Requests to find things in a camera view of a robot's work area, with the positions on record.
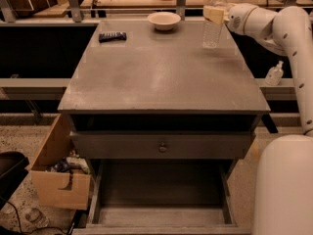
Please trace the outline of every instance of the gray table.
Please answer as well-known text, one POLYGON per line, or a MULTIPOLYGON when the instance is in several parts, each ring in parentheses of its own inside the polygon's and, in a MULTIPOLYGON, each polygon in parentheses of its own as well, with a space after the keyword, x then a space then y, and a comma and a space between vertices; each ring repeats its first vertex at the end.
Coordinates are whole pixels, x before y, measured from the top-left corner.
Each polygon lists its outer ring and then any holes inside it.
POLYGON ((87 230, 76 234, 246 234, 233 229, 227 178, 269 107, 226 27, 217 49, 203 49, 201 35, 197 21, 168 32, 146 21, 97 27, 59 106, 78 153, 105 162, 87 230), (99 43, 105 31, 127 40, 99 43), (166 215, 155 216, 159 204, 166 215))

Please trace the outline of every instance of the black chair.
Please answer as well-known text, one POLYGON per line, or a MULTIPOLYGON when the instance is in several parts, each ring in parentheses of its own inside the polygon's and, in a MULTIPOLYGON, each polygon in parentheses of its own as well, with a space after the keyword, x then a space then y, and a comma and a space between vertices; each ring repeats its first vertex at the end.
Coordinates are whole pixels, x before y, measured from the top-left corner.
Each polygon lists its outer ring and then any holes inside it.
POLYGON ((0 153, 0 210, 25 179, 29 160, 20 152, 0 153))

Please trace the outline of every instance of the drawer front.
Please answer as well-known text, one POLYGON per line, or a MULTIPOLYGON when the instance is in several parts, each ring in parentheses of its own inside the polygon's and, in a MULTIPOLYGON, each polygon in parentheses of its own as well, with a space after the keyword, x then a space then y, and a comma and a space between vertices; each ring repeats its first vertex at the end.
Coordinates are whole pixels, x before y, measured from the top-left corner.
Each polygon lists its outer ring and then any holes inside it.
POLYGON ((72 132, 70 137, 79 155, 89 159, 242 159, 254 134, 72 132))

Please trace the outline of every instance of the white bowl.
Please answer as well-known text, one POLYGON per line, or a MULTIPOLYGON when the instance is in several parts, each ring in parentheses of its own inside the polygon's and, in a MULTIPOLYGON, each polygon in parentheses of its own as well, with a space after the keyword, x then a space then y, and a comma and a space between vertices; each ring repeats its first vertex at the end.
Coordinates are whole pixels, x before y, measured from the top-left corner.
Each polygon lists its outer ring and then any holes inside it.
POLYGON ((181 21, 181 18, 171 12, 155 12, 148 15, 148 21, 158 30, 170 30, 181 21))

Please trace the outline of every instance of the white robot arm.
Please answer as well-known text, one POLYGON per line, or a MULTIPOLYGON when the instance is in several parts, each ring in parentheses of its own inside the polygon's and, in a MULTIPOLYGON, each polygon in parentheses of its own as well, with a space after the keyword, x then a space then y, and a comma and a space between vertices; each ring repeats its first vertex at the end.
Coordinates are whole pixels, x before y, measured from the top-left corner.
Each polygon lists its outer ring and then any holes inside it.
POLYGON ((228 28, 254 38, 275 54, 288 56, 303 133, 313 136, 313 41, 307 13, 295 6, 277 13, 239 4, 229 11, 228 28))
POLYGON ((254 38, 291 63, 304 135, 272 141, 262 152, 256 175, 252 235, 313 234, 313 41, 307 13, 286 7, 279 13, 235 5, 228 28, 254 38))

